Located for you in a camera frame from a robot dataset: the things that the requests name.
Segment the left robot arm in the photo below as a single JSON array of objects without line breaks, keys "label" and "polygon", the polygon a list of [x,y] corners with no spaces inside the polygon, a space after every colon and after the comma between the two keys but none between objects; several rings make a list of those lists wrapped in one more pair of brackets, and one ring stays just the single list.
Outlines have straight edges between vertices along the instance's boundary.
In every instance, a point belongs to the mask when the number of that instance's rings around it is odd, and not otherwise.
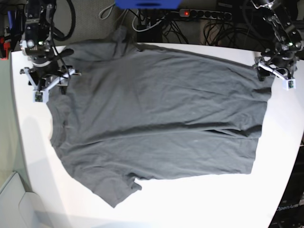
[{"label": "left robot arm", "polygon": [[271,12],[264,20],[269,22],[274,32],[274,45],[272,48],[256,57],[254,68],[260,81],[274,75],[283,81],[291,81],[297,70],[299,57],[296,54],[303,50],[304,39],[300,31],[291,21],[286,8],[279,0],[253,0],[256,9],[267,9]]}]

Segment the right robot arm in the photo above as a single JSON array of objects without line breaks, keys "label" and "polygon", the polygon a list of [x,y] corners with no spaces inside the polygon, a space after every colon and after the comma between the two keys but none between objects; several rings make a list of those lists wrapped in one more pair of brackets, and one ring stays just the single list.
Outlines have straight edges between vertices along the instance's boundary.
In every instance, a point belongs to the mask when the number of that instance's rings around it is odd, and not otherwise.
[{"label": "right robot arm", "polygon": [[24,33],[20,40],[20,48],[32,62],[32,68],[20,70],[26,74],[29,85],[41,94],[44,89],[50,88],[51,83],[57,80],[56,86],[65,94],[71,75],[72,67],[67,66],[64,57],[74,53],[72,49],[65,49],[61,53],[55,46],[55,40],[66,41],[73,35],[76,26],[76,12],[72,1],[67,1],[71,13],[71,27],[64,35],[54,25],[54,15],[57,8],[55,0],[29,0],[26,9]]}]

